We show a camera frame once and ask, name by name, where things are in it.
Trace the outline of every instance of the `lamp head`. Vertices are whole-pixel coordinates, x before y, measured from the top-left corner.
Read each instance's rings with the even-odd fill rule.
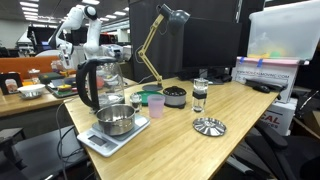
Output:
[[[175,35],[179,29],[188,21],[190,14],[183,10],[171,10],[167,5],[163,4],[159,7],[159,14],[168,21],[169,31]]]

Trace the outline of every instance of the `wooden table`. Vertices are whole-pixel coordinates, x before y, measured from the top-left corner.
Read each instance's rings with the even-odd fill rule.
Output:
[[[204,113],[191,110],[193,84],[176,78],[163,81],[164,88],[178,86],[187,91],[186,107],[165,107],[164,116],[151,118],[151,124],[109,158],[90,148],[86,150],[101,179],[208,179],[232,153],[238,143],[277,97],[264,94],[238,82],[209,86]],[[125,90],[126,102],[142,85]],[[97,121],[80,99],[66,103],[79,133]],[[141,115],[148,116],[143,107]],[[196,132],[192,122],[212,117],[227,126],[221,137]]]
[[[137,84],[135,81],[126,78],[124,78],[124,82],[126,82],[125,87]],[[44,90],[44,94],[41,97],[32,100],[22,100],[18,94],[2,95],[0,96],[0,117],[59,105],[63,103],[65,99],[74,97],[78,96],[56,98],[47,89]]]

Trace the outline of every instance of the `kettle handle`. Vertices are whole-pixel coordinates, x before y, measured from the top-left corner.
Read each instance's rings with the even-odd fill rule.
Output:
[[[78,70],[76,74],[76,84],[80,99],[84,104],[92,107],[94,111],[100,109],[98,92],[97,92],[97,81],[96,81],[96,67],[98,65],[97,59],[86,60],[85,62],[78,65]],[[88,76],[89,88],[91,100],[88,97],[86,90],[86,76]]]

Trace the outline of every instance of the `lamp arm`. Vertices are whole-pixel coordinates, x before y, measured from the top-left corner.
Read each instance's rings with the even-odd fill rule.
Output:
[[[152,41],[154,34],[156,30],[158,29],[159,24],[163,20],[163,16],[160,14],[157,19],[153,22],[149,35],[147,39],[145,40],[141,50],[138,52],[139,57],[143,60],[143,62],[147,65],[153,76],[158,81],[158,86],[162,86],[162,76],[157,72],[157,70],[153,67],[153,65],[150,63],[148,57],[146,56],[146,51],[150,45],[150,42]]]

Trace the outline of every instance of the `glass kettle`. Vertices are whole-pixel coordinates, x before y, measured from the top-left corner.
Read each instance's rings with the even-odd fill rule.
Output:
[[[80,99],[94,112],[124,104],[123,77],[113,57],[90,59],[78,65],[76,84]]]

